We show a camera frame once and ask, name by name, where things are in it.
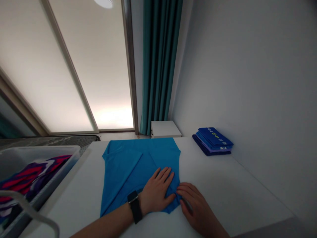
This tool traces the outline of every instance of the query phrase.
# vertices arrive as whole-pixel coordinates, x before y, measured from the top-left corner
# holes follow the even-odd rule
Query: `gray mattress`
[[[79,145],[81,148],[79,154],[82,156],[88,146],[94,141],[100,141],[100,138],[94,135],[87,135],[0,139],[0,151],[20,146]]]

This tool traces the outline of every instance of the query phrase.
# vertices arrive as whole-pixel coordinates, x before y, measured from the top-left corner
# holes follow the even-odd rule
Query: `plastic storage bin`
[[[41,162],[62,155],[72,155],[30,202],[30,205],[39,210],[78,161],[80,157],[79,150],[80,146],[78,145],[14,147],[5,149],[0,152],[0,181],[21,171],[29,163]],[[30,220],[31,218],[22,211],[2,233],[0,231],[0,237],[18,237]]]

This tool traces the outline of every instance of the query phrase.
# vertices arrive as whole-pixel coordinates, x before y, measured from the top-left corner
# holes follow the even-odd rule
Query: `white table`
[[[175,138],[181,150],[180,181],[205,196],[231,236],[292,217],[292,213],[231,155],[207,157],[192,138]],[[99,218],[104,183],[102,154],[107,141],[93,142],[41,209],[69,237]],[[32,221],[20,237],[53,237],[45,224]],[[171,214],[151,213],[122,237],[199,237],[177,207]]]

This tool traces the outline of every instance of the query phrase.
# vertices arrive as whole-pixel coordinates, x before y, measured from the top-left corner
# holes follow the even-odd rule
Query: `white nightstand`
[[[173,121],[152,121],[151,138],[182,137]]]

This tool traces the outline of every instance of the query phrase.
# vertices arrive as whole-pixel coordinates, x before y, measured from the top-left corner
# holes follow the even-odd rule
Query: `black watch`
[[[136,191],[133,191],[128,195],[128,202],[130,203],[130,207],[133,214],[134,223],[138,223],[140,220],[142,220],[142,212],[140,208],[140,203],[138,200],[138,193]]]

